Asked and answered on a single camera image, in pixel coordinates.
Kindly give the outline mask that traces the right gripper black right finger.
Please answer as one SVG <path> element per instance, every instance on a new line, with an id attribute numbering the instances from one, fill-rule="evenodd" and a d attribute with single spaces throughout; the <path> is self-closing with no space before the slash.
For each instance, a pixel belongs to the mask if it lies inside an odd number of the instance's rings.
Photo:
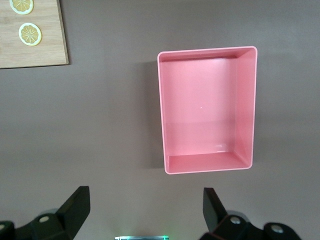
<path id="1" fill-rule="evenodd" d="M 211 187 L 203 189 L 202 212 L 208 228 L 203 240 L 299 240 L 288 225 L 268 222 L 262 229 L 238 214 L 229 214 Z"/>

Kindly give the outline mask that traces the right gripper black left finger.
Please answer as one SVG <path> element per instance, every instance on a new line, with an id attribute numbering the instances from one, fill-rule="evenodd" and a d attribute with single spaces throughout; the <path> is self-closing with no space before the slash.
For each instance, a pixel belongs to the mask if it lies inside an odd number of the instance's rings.
<path id="1" fill-rule="evenodd" d="M 91 211 L 90 188 L 80 186 L 54 213 L 44 213 L 24 226 L 0 222 L 2 240 L 73 240 Z"/>

